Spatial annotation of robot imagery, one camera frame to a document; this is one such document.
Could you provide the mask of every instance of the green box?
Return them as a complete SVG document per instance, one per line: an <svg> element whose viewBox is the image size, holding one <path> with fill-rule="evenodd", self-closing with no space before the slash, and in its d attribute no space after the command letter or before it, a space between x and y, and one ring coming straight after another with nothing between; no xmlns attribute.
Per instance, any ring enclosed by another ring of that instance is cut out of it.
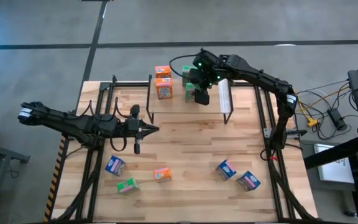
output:
<svg viewBox="0 0 358 224"><path fill-rule="evenodd" d="M131 178L117 184L117 190L120 194L128 194L139 189L136 180Z"/></svg>
<svg viewBox="0 0 358 224"><path fill-rule="evenodd" d="M196 67L188 66L188 65L183 66L183 70L181 71L181 75L184 76L181 79L181 84L183 87L186 87L186 83L190 82L188 77L189 77L190 69L192 69L192 68L196 68Z"/></svg>
<svg viewBox="0 0 358 224"><path fill-rule="evenodd" d="M187 103L194 102L194 91L196 90L196 86L192 83L186 83L185 87L185 101Z"/></svg>

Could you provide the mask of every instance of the blue box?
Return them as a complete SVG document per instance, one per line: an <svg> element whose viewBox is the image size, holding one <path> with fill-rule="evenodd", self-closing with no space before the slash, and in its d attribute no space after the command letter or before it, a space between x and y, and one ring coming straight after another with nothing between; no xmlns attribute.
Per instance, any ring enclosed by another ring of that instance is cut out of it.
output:
<svg viewBox="0 0 358 224"><path fill-rule="evenodd" d="M230 179L230 177L234 176L237 172L233 169L230 163L225 159L218 167L216 168L216 172L222 175L224 180Z"/></svg>
<svg viewBox="0 0 358 224"><path fill-rule="evenodd" d="M107 163L107 166L104 169L116 176L120 176L124 167L125 162L122 159L116 156L111 156L109 163Z"/></svg>
<svg viewBox="0 0 358 224"><path fill-rule="evenodd" d="M260 182L251 172L247 171L244 175L236 180L244 190L255 190L259 185Z"/></svg>

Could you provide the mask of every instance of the wooden table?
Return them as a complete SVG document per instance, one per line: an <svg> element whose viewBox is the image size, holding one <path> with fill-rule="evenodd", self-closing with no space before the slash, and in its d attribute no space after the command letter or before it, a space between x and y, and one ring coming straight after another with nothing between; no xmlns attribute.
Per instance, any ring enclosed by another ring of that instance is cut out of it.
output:
<svg viewBox="0 0 358 224"><path fill-rule="evenodd" d="M95 107L99 84L84 83L78 114L84 112L89 100L93 100ZM149 123L145 112L147 88L115 88L113 97L116 96L123 114L128 114L132 105L140 104L140 117ZM267 163L259 157L264 142L254 88L234 87L232 97L234 112L227 125L224 125L221 114L160 114L154 121L160 131L141 142L139 155L133 152L133 141L129 141L123 152L113 151L106 142L93 221L277 221ZM119 147L122 140L114 140L114 143ZM68 152L77 148L79 144L72 141ZM104 170L111 155L127 163L120 177ZM317 217L301 151L288 146L283 155L291 190L307 211ZM78 193L85 158L86 149L66 159L58 192L54 195L52 218L61 215ZM223 181L214 171L225 159L237 170L236 176L228 181ZM159 184L154 181L153 170L163 167L171 168L173 180ZM262 183L250 192L245 192L235 182L247 170ZM138 181L140 190L130 195L118 194L116 184L131 177ZM88 192L84 214L88 210L90 190ZM287 214L283 192L280 192L280 198Z"/></svg>

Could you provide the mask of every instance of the small box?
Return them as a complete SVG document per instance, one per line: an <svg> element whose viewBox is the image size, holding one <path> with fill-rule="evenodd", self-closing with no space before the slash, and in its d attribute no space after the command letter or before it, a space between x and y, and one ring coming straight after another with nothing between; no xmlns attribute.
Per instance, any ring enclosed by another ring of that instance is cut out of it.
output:
<svg viewBox="0 0 358 224"><path fill-rule="evenodd" d="M192 83L186 83L185 88L185 101L187 103L194 102L195 96L194 91L196 90L196 86Z"/></svg>
<svg viewBox="0 0 358 224"><path fill-rule="evenodd" d="M107 166L104 169L116 176L120 176L124 167L125 162L122 159L116 156L111 156L109 163L107 163Z"/></svg>
<svg viewBox="0 0 358 224"><path fill-rule="evenodd" d="M221 174L224 180L230 179L230 177L234 176L237 172L233 169L230 163L227 161L223 161L218 167L216 168L216 172Z"/></svg>
<svg viewBox="0 0 358 224"><path fill-rule="evenodd" d="M168 168L154 170L154 178L157 182L172 180L171 171Z"/></svg>
<svg viewBox="0 0 358 224"><path fill-rule="evenodd" d="M167 66L156 66L155 67L156 78L172 78L171 68Z"/></svg>
<svg viewBox="0 0 358 224"><path fill-rule="evenodd" d="M196 68L196 67L188 66L188 65L183 66L183 69L181 71L181 75L183 76L181 78L181 84L183 85L183 87L186 87L186 83L190 82L188 77L189 77L190 69L192 69L192 68Z"/></svg>
<svg viewBox="0 0 358 224"><path fill-rule="evenodd" d="M157 89L158 98L161 99L172 99L172 79L171 78L156 78L155 87Z"/></svg>
<svg viewBox="0 0 358 224"><path fill-rule="evenodd" d="M120 194L128 194L139 189L136 180L131 178L117 184L117 190Z"/></svg>
<svg viewBox="0 0 358 224"><path fill-rule="evenodd" d="M251 172L247 171L243 176L236 180L246 191L255 190L260 182Z"/></svg>

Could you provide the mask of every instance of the gray floor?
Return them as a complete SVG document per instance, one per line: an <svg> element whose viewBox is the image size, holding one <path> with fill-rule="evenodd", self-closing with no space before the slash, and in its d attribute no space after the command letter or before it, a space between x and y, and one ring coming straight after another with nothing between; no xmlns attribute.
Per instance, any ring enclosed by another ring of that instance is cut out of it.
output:
<svg viewBox="0 0 358 224"><path fill-rule="evenodd" d="M0 0L0 45L89 44L100 2L74 0ZM115 0L104 14L99 43L195 42L265 40L356 40L358 0ZM146 80L155 65L199 47L98 49L90 80ZM358 68L358 45L304 45L208 47L217 54L239 54L255 68L288 80L304 90L346 79ZM58 110L72 110L84 74L88 49L0 50L0 146L30 154L27 165L14 163L19 178L5 179L0 196L0 223L40 222L59 134L44 127L20 125L20 103L42 101ZM175 66L189 64L183 59ZM340 85L322 88L325 93ZM316 98L305 95L305 102ZM343 115L356 114L347 98L340 101ZM324 104L318 108L326 110ZM300 128L305 119L298 117ZM357 118L346 122L353 129L332 142L357 136ZM324 133L333 131L330 121ZM304 139L317 140L308 133ZM313 189L319 217L328 221L357 222L342 215L343 202L351 207L349 192Z"/></svg>

